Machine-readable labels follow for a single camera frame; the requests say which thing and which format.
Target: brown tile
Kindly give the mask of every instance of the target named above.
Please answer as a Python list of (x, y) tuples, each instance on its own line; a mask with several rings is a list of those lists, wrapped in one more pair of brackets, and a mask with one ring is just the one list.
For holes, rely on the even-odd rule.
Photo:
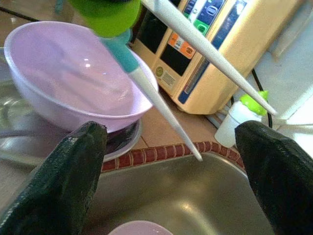
[(238, 149), (237, 149), (237, 148), (235, 148), (235, 147), (231, 147), (230, 149), (231, 149), (231, 150), (233, 150), (235, 153), (238, 153), (238, 154), (239, 154), (239, 152), (238, 152)]
[(73, 18), (72, 18), (71, 22), (73, 24), (79, 24), (79, 25), (82, 25), (82, 26), (87, 26), (85, 20), (83, 19), (83, 17), (77, 11), (74, 12), (74, 15), (73, 15)]
[[(191, 115), (178, 110), (175, 103), (163, 92), (173, 114), (193, 142), (216, 141), (214, 134), (216, 128), (203, 115)], [(149, 147), (183, 143), (183, 140), (171, 127), (168, 121), (156, 108), (149, 110), (142, 118), (142, 137)]]
[(138, 142), (135, 144), (135, 146), (132, 149), (142, 149), (142, 148), (147, 148), (148, 146), (146, 145), (145, 141), (140, 137)]
[(29, 22), (30, 21), (0, 11), (0, 47), (4, 45), (6, 37), (13, 29)]

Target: kitchen counter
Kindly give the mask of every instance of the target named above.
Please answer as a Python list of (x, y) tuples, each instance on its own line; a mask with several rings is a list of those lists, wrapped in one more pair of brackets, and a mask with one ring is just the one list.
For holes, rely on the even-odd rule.
[[(3, 46), (6, 36), (14, 28), (28, 22), (0, 12), (0, 47)], [(178, 110), (167, 94), (162, 91), (161, 93), (192, 141), (215, 141), (216, 128), (204, 116), (190, 115)], [(156, 108), (152, 108), (143, 116), (142, 123), (143, 132), (134, 149), (183, 143), (179, 135)], [(7, 204), (12, 194), (31, 170), (25, 166), (0, 161), (0, 210)]]

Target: stainless steel sink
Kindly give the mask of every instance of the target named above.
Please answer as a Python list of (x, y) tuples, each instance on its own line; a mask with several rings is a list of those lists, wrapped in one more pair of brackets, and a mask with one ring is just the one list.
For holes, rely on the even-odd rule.
[(246, 175), (216, 154), (103, 173), (84, 235), (148, 220), (174, 235), (271, 235)]

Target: plastic bowl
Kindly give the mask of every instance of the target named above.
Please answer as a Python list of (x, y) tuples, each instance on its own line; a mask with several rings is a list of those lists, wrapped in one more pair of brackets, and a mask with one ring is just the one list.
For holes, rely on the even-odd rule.
[(137, 220), (118, 226), (108, 235), (173, 235), (173, 234), (156, 223), (145, 220)]
[[(94, 120), (114, 132), (152, 107), (86, 27), (62, 22), (25, 24), (8, 35), (4, 54), (22, 96), (38, 114), (66, 130)], [(149, 67), (134, 56), (157, 90)]]

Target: black cable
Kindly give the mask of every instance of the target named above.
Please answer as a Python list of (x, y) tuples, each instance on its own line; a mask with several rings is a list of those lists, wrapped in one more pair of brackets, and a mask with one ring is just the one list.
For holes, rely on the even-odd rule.
[[(260, 83), (260, 80), (259, 80), (259, 78), (258, 78), (258, 75), (256, 74), (256, 72), (255, 72), (254, 69), (252, 69), (252, 75), (253, 75), (253, 77), (254, 77), (254, 80), (255, 80), (256, 85), (258, 86), (259, 90), (260, 90), (260, 91), (264, 91), (264, 90), (263, 90), (263, 87), (262, 87), (262, 85), (261, 85), (261, 83)], [(273, 128), (272, 115), (271, 115), (269, 112), (268, 112), (268, 126), (269, 126), (270, 128)]]
[(25, 16), (25, 15), (23, 15), (23, 14), (21, 14), (21, 13), (18, 13), (18, 12), (15, 12), (15, 11), (11, 11), (11, 10), (6, 9), (6, 8), (4, 8), (4, 7), (1, 7), (1, 6), (0, 6), (0, 11), (9, 13), (9, 14), (14, 15), (14, 16), (17, 16), (17, 17), (22, 18), (22, 19), (24, 19), (24, 20), (28, 20), (28, 21), (32, 21), (32, 22), (37, 22), (37, 21), (39, 21), (39, 20), (37, 20), (37, 19), (35, 19), (35, 18), (29, 17), (29, 16)]

